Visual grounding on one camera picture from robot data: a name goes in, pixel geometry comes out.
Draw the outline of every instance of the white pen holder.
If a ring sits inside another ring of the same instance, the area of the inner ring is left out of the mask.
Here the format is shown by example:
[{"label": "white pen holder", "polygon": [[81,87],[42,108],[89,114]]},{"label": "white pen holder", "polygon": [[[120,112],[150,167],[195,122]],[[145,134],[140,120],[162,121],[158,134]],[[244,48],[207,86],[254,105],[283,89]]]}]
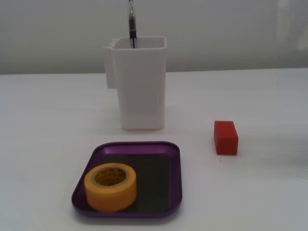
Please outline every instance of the white pen holder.
[{"label": "white pen holder", "polygon": [[104,47],[108,88],[116,88],[123,129],[158,129],[165,122],[165,37],[138,37],[131,49],[129,38],[113,39]]}]

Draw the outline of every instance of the purple tray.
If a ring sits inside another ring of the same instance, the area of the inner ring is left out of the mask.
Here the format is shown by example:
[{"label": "purple tray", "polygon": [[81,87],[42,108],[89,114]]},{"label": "purple tray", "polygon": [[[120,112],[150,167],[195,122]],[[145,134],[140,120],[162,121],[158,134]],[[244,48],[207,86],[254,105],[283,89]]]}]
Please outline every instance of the purple tray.
[{"label": "purple tray", "polygon": [[[110,162],[128,164],[135,169],[137,174],[137,200],[135,205],[127,210],[116,213],[102,213],[88,206],[83,181],[85,175],[91,169]],[[149,185],[146,185],[147,181],[144,180],[147,177],[147,169],[153,172],[151,170],[153,167],[156,167],[159,171],[157,171],[157,174],[153,173],[152,176],[149,173],[148,177],[150,180],[162,182],[157,192],[151,191],[151,187],[155,185],[157,188],[157,184],[153,183],[149,187]],[[97,147],[93,151],[72,195],[74,209],[89,217],[161,218],[173,213],[179,207],[181,200],[180,149],[175,144],[165,141],[113,142]]]}]

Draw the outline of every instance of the table surface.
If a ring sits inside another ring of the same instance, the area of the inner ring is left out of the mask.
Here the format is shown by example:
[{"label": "table surface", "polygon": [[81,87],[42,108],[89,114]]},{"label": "table surface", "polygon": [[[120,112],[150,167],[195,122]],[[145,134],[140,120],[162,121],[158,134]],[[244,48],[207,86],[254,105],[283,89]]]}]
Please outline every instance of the table surface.
[{"label": "table surface", "polygon": [[[0,76],[1,231],[306,231],[308,69],[167,73],[166,125],[123,131],[104,74]],[[232,120],[237,156],[216,155]],[[163,219],[87,218],[71,195],[111,141],[170,141],[183,200]]]}]

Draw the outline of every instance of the masking tape roll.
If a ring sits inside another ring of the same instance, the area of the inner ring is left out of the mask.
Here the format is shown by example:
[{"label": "masking tape roll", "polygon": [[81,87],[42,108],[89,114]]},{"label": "masking tape roll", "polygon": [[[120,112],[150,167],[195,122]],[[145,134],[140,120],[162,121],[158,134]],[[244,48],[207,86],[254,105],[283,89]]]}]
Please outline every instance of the masking tape roll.
[{"label": "masking tape roll", "polygon": [[84,179],[88,204],[100,212],[116,212],[130,206],[137,196],[136,172],[125,164],[99,165]]}]

